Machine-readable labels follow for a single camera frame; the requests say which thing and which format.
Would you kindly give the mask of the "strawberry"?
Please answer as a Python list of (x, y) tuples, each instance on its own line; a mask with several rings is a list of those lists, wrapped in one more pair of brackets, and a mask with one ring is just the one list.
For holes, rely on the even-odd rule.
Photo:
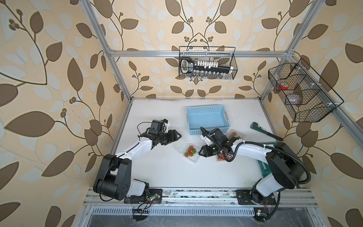
[(194, 146), (189, 146), (186, 151), (184, 152), (184, 156), (189, 158), (189, 157), (193, 157), (195, 154), (197, 153), (196, 149)]

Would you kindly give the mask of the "clear clamshell container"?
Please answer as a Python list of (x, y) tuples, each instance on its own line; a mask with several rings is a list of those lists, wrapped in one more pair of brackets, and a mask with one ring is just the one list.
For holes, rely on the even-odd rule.
[(232, 139), (232, 138), (236, 138), (237, 140), (239, 139), (244, 139), (244, 134), (239, 132), (239, 131), (236, 131), (236, 130), (233, 130), (233, 129), (230, 129), (228, 131), (228, 138), (229, 139)]
[(196, 164), (200, 158), (199, 155), (200, 147), (192, 143), (186, 143), (181, 147), (179, 153), (188, 161)]
[[(226, 154), (226, 157), (230, 159), (232, 156), (230, 154)], [(223, 153), (217, 154), (217, 162), (225, 162), (225, 158), (223, 156)]]

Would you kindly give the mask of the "packed strawberries cluster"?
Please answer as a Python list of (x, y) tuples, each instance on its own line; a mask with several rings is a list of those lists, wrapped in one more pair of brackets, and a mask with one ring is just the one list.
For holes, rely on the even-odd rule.
[(240, 139), (241, 137), (239, 136), (239, 134), (237, 133), (237, 132), (232, 132), (231, 134), (230, 134), (230, 138), (236, 138), (236, 139)]

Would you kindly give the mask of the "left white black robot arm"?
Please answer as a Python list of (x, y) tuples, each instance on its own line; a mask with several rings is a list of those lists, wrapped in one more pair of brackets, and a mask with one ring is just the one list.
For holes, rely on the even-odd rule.
[(132, 164), (150, 152), (156, 145), (168, 145), (179, 140), (182, 135), (177, 130), (147, 130), (129, 148), (115, 155), (105, 155), (101, 161), (93, 192), (107, 196), (110, 200), (121, 201), (126, 197), (140, 197), (145, 200), (149, 193), (148, 183), (132, 180)]

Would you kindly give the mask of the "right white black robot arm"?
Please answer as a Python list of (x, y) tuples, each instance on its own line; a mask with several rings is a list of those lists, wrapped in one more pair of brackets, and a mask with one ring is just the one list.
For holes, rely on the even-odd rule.
[(200, 130), (201, 138), (207, 143), (199, 151), (200, 156), (207, 158), (221, 154), (226, 162), (244, 156), (268, 165), (271, 173), (255, 183), (250, 190), (248, 199), (255, 204), (261, 204), (275, 192), (294, 189), (297, 185), (311, 181), (307, 166), (285, 143), (269, 146), (236, 137), (227, 138), (219, 128), (207, 131), (200, 127)]

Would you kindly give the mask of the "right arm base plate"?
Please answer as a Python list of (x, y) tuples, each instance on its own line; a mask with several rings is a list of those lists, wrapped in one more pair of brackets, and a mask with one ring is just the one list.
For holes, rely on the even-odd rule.
[(276, 205), (277, 201), (273, 194), (268, 197), (262, 196), (259, 192), (251, 192), (249, 189), (235, 190), (239, 205)]

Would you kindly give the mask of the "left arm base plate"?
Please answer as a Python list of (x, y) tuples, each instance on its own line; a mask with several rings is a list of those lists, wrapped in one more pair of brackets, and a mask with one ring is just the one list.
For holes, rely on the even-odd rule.
[(151, 198), (154, 195), (158, 195), (159, 197), (153, 200), (153, 204), (160, 204), (162, 201), (163, 190), (162, 189), (147, 189), (141, 196), (130, 196), (126, 197), (123, 202), (125, 204), (142, 204), (146, 202), (147, 199)]

